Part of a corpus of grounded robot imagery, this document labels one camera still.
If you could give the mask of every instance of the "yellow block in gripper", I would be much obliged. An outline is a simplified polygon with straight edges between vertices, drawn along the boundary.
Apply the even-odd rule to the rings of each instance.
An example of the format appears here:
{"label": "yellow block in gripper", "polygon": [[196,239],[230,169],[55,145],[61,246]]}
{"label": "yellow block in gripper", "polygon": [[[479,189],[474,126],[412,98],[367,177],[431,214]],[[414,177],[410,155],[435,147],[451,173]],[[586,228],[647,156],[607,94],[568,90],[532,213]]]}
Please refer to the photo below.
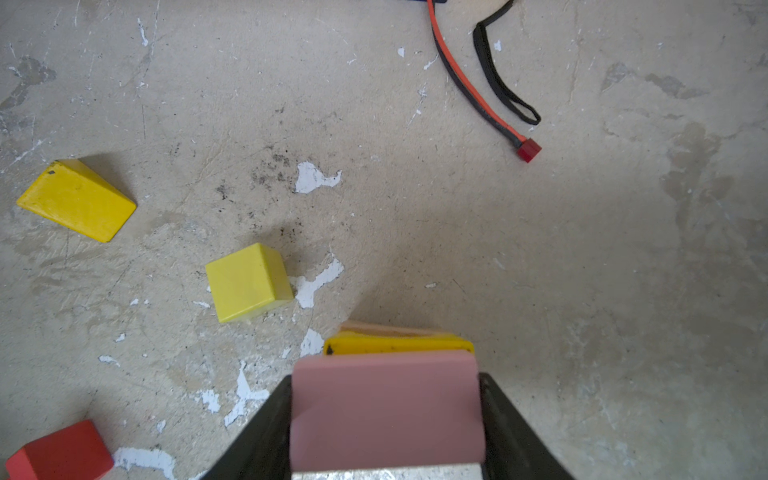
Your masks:
{"label": "yellow block in gripper", "polygon": [[466,350],[475,353],[472,342],[442,330],[414,329],[347,320],[339,332],[325,341],[325,355],[360,353],[425,352]]}
{"label": "yellow block in gripper", "polygon": [[283,259],[261,243],[208,263],[205,271],[221,323],[293,300]]}
{"label": "yellow block in gripper", "polygon": [[48,165],[16,204],[100,242],[112,240],[136,210],[136,204],[77,159]]}

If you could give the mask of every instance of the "black cable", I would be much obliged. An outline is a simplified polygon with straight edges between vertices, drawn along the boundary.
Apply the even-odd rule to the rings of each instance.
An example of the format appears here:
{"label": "black cable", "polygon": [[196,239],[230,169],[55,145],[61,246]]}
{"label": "black cable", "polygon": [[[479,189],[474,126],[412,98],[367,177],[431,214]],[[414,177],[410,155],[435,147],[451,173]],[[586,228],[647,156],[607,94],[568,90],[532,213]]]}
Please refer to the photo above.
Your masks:
{"label": "black cable", "polygon": [[[482,22],[478,22],[475,26],[475,30],[472,32],[472,39],[475,42],[475,51],[477,51],[480,65],[485,73],[485,77],[488,79],[488,83],[491,85],[491,89],[494,91],[499,100],[504,105],[512,110],[521,120],[531,125],[538,125],[541,121],[541,115],[529,104],[525,103],[519,96],[517,96],[502,80],[496,71],[496,67],[493,65],[493,56],[491,55],[491,44],[488,42],[488,33],[486,28],[496,20],[498,20],[504,13],[506,13],[511,7],[514,0],[506,2],[496,13],[489,16]],[[530,118],[526,114],[520,111],[517,105],[530,111],[534,118]]]}
{"label": "black cable", "polygon": [[475,107],[475,110],[479,112],[480,115],[483,116],[485,120],[487,120],[491,125],[496,128],[496,130],[500,131],[502,135],[507,137],[511,142],[512,145],[515,148],[520,148],[523,145],[523,142],[520,141],[519,138],[515,136],[512,132],[504,128],[501,124],[499,124],[472,96],[472,94],[469,92],[467,87],[462,83],[461,80],[459,80],[458,75],[454,71],[453,67],[451,66],[451,63],[448,61],[448,59],[445,57],[445,53],[442,51],[442,48],[440,48],[440,44],[437,41],[437,37],[434,35],[435,32],[432,33],[432,37],[435,39],[435,45],[437,46],[437,52],[440,54],[440,58],[442,59],[442,63],[445,64],[445,69],[448,71],[448,74],[451,75],[451,78],[453,79],[454,83],[456,83],[456,86],[458,89],[464,94],[465,97],[467,97],[467,100],[469,100],[469,103],[472,104],[472,107]]}

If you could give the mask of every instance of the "red wooden block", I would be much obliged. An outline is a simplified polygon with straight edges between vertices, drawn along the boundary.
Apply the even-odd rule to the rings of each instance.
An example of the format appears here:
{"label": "red wooden block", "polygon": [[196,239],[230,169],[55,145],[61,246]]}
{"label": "red wooden block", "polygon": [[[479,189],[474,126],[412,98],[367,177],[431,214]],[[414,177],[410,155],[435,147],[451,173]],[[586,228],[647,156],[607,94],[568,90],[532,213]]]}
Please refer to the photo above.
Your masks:
{"label": "red wooden block", "polygon": [[11,480],[98,480],[114,460],[91,420],[29,442],[5,463]]}

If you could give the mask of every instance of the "paint stain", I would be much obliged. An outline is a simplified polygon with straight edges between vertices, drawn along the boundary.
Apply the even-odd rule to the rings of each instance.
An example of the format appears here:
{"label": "paint stain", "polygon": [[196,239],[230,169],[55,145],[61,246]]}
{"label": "paint stain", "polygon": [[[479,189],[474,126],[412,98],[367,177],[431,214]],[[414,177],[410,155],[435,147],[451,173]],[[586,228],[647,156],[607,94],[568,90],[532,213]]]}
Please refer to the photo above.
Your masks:
{"label": "paint stain", "polygon": [[27,99],[28,90],[32,85],[40,85],[46,81],[56,79],[56,72],[54,70],[43,66],[40,61],[31,57],[22,57],[16,67],[9,69],[21,81],[16,85],[16,88],[14,88],[8,98],[0,103],[0,111],[8,110],[24,103],[24,100]]}
{"label": "paint stain", "polygon": [[335,187],[341,181],[341,170],[333,177],[326,177],[311,162],[299,164],[299,178],[296,180],[296,193],[308,194],[320,187]]}
{"label": "paint stain", "polygon": [[120,363],[110,357],[109,355],[101,355],[98,357],[98,361],[101,363],[114,363],[116,366],[120,367]]}
{"label": "paint stain", "polygon": [[319,355],[323,352],[323,337],[312,329],[307,329],[304,340],[301,341],[299,347],[299,357],[308,355]]}
{"label": "paint stain", "polygon": [[119,448],[112,458],[114,466],[125,468],[126,472],[130,472],[132,467],[153,468],[163,472],[167,480],[176,480],[176,459],[160,449]]}
{"label": "paint stain", "polygon": [[339,275],[344,271],[344,266],[339,262],[339,259],[333,254],[331,254],[331,256],[333,258],[331,264],[320,272],[311,282],[307,280],[305,276],[288,277],[291,285],[296,289],[296,299],[299,300],[299,306],[301,306],[301,308],[314,307],[315,292],[319,290],[321,286],[331,283],[339,278]]}
{"label": "paint stain", "polygon": [[218,413],[221,410],[219,405],[219,394],[213,390],[200,390],[197,392],[197,396],[194,397],[195,402],[203,401],[203,405],[208,405],[208,411],[211,413]]}
{"label": "paint stain", "polygon": [[235,392],[237,395],[237,402],[235,402],[235,406],[232,408],[232,411],[227,413],[227,416],[224,417],[225,427],[232,425],[234,421],[239,417],[246,416],[248,414],[248,402],[258,402],[260,404],[270,397],[269,390],[254,391],[250,389],[248,380],[245,378],[245,367],[245,361],[241,360],[240,374],[237,376],[237,390]]}

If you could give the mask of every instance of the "toy block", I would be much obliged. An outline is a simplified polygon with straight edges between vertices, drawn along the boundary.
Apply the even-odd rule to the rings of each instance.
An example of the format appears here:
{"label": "toy block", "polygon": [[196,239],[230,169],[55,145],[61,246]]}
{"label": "toy block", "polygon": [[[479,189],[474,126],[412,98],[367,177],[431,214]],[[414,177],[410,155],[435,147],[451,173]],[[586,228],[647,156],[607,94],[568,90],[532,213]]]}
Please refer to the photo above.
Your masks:
{"label": "toy block", "polygon": [[221,323],[293,300],[283,259],[261,243],[208,263],[205,271]]}
{"label": "toy block", "polygon": [[97,480],[114,461],[91,420],[29,442],[5,463],[10,480]]}
{"label": "toy block", "polygon": [[136,204],[76,159],[48,165],[16,204],[103,243],[136,210]]}
{"label": "toy block", "polygon": [[466,350],[475,353],[472,342],[441,330],[414,329],[346,321],[339,332],[325,341],[326,355],[360,353]]}

